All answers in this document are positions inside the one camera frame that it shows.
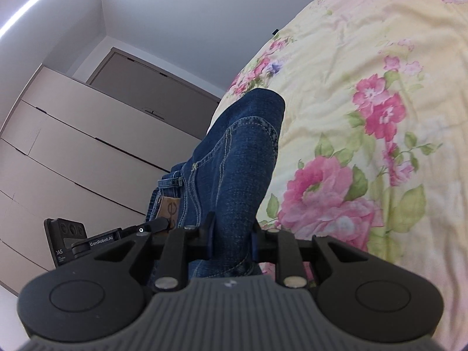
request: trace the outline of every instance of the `contrast stitching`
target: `contrast stitching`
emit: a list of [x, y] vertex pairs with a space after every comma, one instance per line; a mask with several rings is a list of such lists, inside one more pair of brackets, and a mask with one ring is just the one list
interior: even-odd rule
[[[257, 120], [261, 121], [261, 123], [255, 123], [255, 122], [253, 122], [253, 119], [257, 119]], [[268, 121], [266, 121], [264, 118], [259, 117], [259, 116], [243, 117], [243, 118], [240, 118], [239, 120], [237, 120], [236, 122], [234, 122], [233, 124], [231, 124], [231, 126], [228, 127], [228, 130], [231, 130], [231, 132], [232, 132], [234, 129], [237, 129], [238, 127], [240, 127], [242, 125], [249, 125], [249, 124], [259, 125], [260, 127], [262, 127], [267, 132], [268, 136], [270, 137], [271, 143], [273, 145], [273, 151], [277, 155], [278, 151], [276, 150], [275, 143], [276, 143], [276, 141], [278, 139], [278, 134], [277, 134], [275, 128]], [[197, 162], [198, 166], [202, 166], [205, 162], [207, 162], [208, 160], [210, 160], [213, 157], [214, 152], [222, 145], [223, 140], [225, 140], [226, 132], [228, 130], [225, 131], [224, 136], [218, 140], [216, 145], [200, 161]]]
[[188, 194], [188, 189], [189, 189], [189, 185], [187, 184], [187, 181], [185, 180], [185, 177], [183, 176], [183, 173], [181, 173], [181, 178], [182, 178], [182, 182], [183, 182], [183, 210], [182, 210], [181, 218], [177, 220], [179, 222], [179, 224], [180, 224], [179, 227], [183, 226], [183, 221], [185, 220], [185, 216], [187, 214], [187, 207], [188, 207], [187, 194]]
[[192, 170], [190, 172], [190, 177], [189, 177], [189, 185], [190, 185], [190, 188], [192, 190], [190, 196], [192, 198], [193, 205], [195, 206], [195, 211], [197, 213], [197, 222], [196, 222], [196, 224], [199, 225], [200, 222], [201, 222], [202, 208], [201, 208], [200, 201], [198, 199], [197, 186], [195, 185], [195, 174], [197, 172], [197, 169], [198, 169], [198, 163], [196, 162], [195, 164], [192, 165]]
[[156, 215], [156, 206], [161, 202], [162, 198], [160, 199], [162, 195], [161, 190], [158, 188], [158, 192], [156, 193], [156, 197], [154, 197], [154, 204], [153, 204], [153, 209], [151, 210], [151, 215], [149, 217], [150, 220], [154, 220], [154, 216]]
[[198, 268], [199, 268], [199, 267], [200, 267], [200, 265], [202, 264], [202, 261], [203, 261], [203, 260], [200, 260], [200, 261], [198, 262], [198, 265], [197, 265], [197, 267], [196, 267], [196, 268], [195, 268], [195, 270], [193, 271], [193, 275], [194, 275], [194, 276], [196, 276], [196, 275], [197, 275], [197, 273], [198, 273]]
[[223, 182], [224, 166], [226, 164], [226, 158], [228, 157], [228, 154], [231, 150], [231, 143], [232, 143], [231, 130], [228, 129], [226, 131], [226, 142], [224, 144], [224, 157], [223, 157], [223, 160], [219, 164], [219, 182], [218, 182], [218, 190], [216, 192], [216, 204], [218, 204], [219, 190], [221, 189], [221, 183]]
[[211, 278], [211, 277], [215, 277], [215, 276], [220, 276], [221, 274], [224, 274], [224, 273], [228, 273], [230, 271], [233, 271], [234, 269], [238, 268], [243, 262], [245, 262], [245, 260], [247, 260], [247, 257], [249, 256], [249, 252], [247, 252], [247, 254], [245, 255], [244, 259], [238, 263], [236, 266], [233, 266], [232, 268], [229, 268], [223, 272], [220, 272], [220, 273], [216, 273], [216, 274], [212, 274], [211, 276], [206, 276], [204, 278]]

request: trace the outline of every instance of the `jeans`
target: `jeans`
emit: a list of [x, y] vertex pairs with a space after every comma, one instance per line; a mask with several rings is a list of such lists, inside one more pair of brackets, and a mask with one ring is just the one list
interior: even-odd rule
[[189, 278], [260, 274], [250, 232], [271, 181], [285, 102], [254, 89], [226, 109], [192, 157], [158, 181], [148, 207], [152, 220], [163, 197], [181, 198], [177, 226], [203, 224], [216, 213], [213, 257], [189, 264]]

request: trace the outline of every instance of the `round button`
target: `round button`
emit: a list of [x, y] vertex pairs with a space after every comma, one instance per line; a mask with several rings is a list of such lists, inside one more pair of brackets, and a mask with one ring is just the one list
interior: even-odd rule
[[298, 289], [307, 285], [307, 280], [301, 276], [289, 276], [283, 281], [286, 287]]
[[410, 302], [411, 294], [399, 283], [369, 281], [357, 288], [356, 299], [369, 310], [392, 313], [403, 309]]
[[174, 289], [179, 285], [179, 281], [177, 281], [174, 277], [161, 277], [154, 281], [154, 285], [161, 290], [169, 290]]
[[68, 281], [56, 286], [50, 299], [57, 309], [79, 313], [98, 306], [104, 300], [104, 289], [91, 281]]

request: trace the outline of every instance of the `green leaf print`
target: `green leaf print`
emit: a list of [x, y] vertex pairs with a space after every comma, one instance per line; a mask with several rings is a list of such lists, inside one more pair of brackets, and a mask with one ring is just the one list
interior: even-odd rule
[[250, 91], [250, 90], [253, 90], [255, 88], [255, 81], [254, 80], [251, 80], [249, 82], [249, 84], [247, 85], [247, 92]]
[[417, 137], [413, 132], [405, 133], [405, 145], [408, 149], [412, 149], [417, 144]]
[[352, 201], [362, 197], [367, 192], [367, 187], [368, 182], [366, 176], [361, 169], [354, 165], [352, 168], [352, 183], [345, 196], [345, 201]]
[[380, 201], [383, 195], [383, 187], [383, 174], [381, 174], [369, 184], [369, 198], [376, 202]]
[[403, 194], [399, 204], [390, 212], [388, 226], [395, 232], [406, 233], [422, 219], [425, 212], [424, 186], [419, 185]]
[[362, 136], [362, 149], [367, 158], [367, 164], [369, 165], [374, 157], [376, 140], [374, 136], [363, 134]]
[[396, 158], [398, 157], [400, 154], [402, 154], [402, 151], [400, 149], [400, 147], [397, 145], [395, 147], [395, 149], [393, 150], [393, 152], [390, 154], [393, 158]]
[[388, 217], [392, 209], [393, 194], [394, 194], [394, 191], [391, 187], [387, 187], [382, 194], [381, 207], [382, 207], [383, 222], [385, 223], [385, 225], [388, 224], [388, 220], [389, 220]]
[[333, 154], [333, 157], [336, 157], [336, 159], [340, 161], [340, 165], [344, 167], [351, 162], [353, 155], [354, 155], [354, 152], [352, 150], [345, 148], [345, 149], [338, 150], [337, 152], [335, 152]]
[[348, 117], [351, 128], [359, 127], [360, 125], [366, 124], [366, 120], [362, 117], [362, 114], [358, 111], [352, 111], [345, 116]]
[[331, 144], [328, 137], [322, 133], [317, 146], [315, 146], [315, 157], [324, 156], [330, 158], [334, 152], [333, 145]]
[[314, 185], [310, 185], [310, 186], [305, 190], [305, 192], [306, 192], [306, 193], [310, 193], [310, 192], [313, 192], [313, 193], [314, 193], [315, 191], [319, 190], [320, 186], [321, 186], [321, 183], [320, 183], [320, 182], [319, 182], [319, 183], [315, 183]]
[[363, 135], [362, 127], [353, 129], [346, 141], [346, 148], [357, 152], [361, 148]]
[[389, 70], [383, 74], [383, 77], [385, 78], [385, 88], [388, 89], [394, 81], [398, 80], [400, 75], [398, 71]]
[[440, 145], [436, 146], [434, 144], [426, 144], [426, 145], [420, 146], [419, 148], [421, 149], [421, 152], [423, 152], [425, 156], [428, 156], [429, 154], [434, 153], [439, 147]]
[[419, 161], [414, 156], [413, 152], [409, 153], [409, 157], [411, 165], [414, 167], [414, 171], [417, 172], [419, 170]]
[[410, 87], [408, 88], [408, 92], [415, 92], [417, 90], [420, 90], [421, 88], [424, 88], [422, 84], [420, 83], [413, 84], [413, 85], [410, 85]]
[[404, 160], [405, 160], [405, 159], [404, 159], [404, 157], [403, 157], [403, 154], [400, 153], [399, 155], [397, 155], [397, 156], [395, 157], [395, 164], [401, 165], [401, 164], [403, 163]]
[[382, 260], [395, 263], [402, 256], [402, 249], [388, 234], [379, 236], [374, 231], [369, 232], [367, 250], [370, 254]]
[[270, 195], [270, 200], [266, 206], [266, 214], [269, 218], [276, 219], [278, 217], [279, 201], [275, 195]]

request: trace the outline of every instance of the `yellow bedsheet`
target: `yellow bedsheet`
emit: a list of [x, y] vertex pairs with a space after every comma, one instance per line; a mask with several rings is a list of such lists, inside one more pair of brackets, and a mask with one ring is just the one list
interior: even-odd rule
[[239, 73], [286, 101], [257, 219], [332, 235], [441, 291], [435, 339], [468, 343], [468, 0], [315, 0]]

